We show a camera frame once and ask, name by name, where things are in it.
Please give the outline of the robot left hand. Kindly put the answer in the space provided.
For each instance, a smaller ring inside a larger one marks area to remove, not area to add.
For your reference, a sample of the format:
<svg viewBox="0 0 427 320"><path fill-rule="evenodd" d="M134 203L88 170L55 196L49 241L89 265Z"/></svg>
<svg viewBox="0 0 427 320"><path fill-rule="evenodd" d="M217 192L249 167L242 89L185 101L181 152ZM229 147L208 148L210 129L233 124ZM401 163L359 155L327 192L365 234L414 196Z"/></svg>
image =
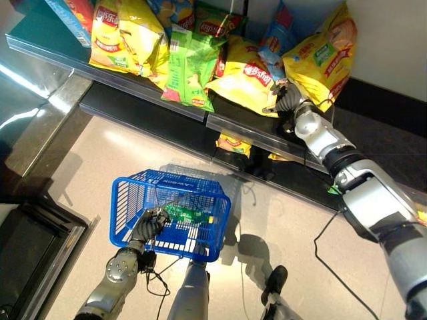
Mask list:
<svg viewBox="0 0 427 320"><path fill-rule="evenodd" d="M129 241L147 243L159 235L169 222L169 214L164 207L146 209L133 227Z"/></svg>

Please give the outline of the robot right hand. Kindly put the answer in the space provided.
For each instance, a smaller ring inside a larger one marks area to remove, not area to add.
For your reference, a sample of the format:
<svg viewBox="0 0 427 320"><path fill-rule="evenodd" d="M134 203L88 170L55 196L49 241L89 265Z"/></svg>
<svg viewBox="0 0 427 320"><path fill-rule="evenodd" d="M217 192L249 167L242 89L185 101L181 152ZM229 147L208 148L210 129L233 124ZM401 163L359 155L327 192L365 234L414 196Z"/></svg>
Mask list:
<svg viewBox="0 0 427 320"><path fill-rule="evenodd" d="M276 96L276 103L271 107L264 107L263 113L279 113L293 111L299 104L302 94L295 84L288 79L277 80L270 88L273 96Z"/></svg>

